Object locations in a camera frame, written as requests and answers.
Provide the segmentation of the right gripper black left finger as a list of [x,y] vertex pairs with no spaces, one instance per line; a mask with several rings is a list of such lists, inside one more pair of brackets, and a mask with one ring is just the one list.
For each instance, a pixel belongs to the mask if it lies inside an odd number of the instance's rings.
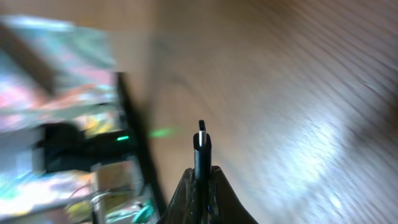
[[170,203],[157,224],[189,224],[192,222],[194,169],[184,171]]

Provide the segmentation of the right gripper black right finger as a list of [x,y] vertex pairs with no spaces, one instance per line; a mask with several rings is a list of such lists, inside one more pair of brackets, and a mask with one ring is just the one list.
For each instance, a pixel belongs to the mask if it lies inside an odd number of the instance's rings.
[[219,166],[211,168],[209,212],[209,222],[214,224],[258,224],[239,201]]

